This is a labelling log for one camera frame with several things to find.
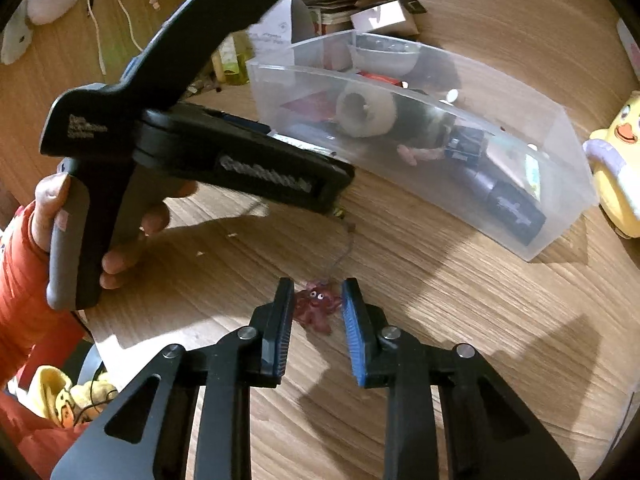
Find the red sleeve forearm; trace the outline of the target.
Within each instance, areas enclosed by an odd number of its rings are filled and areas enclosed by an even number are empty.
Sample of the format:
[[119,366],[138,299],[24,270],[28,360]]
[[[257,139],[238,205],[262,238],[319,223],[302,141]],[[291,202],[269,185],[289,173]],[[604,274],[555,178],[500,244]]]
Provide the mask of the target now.
[[[1,252],[1,383],[25,365],[32,347],[64,320],[46,301],[48,257],[30,234],[35,205],[29,204],[3,235]],[[61,457],[86,426],[56,426],[6,393],[1,395],[1,429],[41,479],[50,477]]]

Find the person's left hand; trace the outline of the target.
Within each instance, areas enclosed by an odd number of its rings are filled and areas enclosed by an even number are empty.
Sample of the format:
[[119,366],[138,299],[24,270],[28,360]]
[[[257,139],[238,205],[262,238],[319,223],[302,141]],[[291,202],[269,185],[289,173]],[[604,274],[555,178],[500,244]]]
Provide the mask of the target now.
[[49,252],[47,303],[54,310],[90,308],[106,278],[132,265],[119,255],[168,225],[167,197],[186,197],[194,181],[137,167],[129,180],[90,184],[68,172],[52,174],[36,187],[36,209],[47,214],[40,238]]

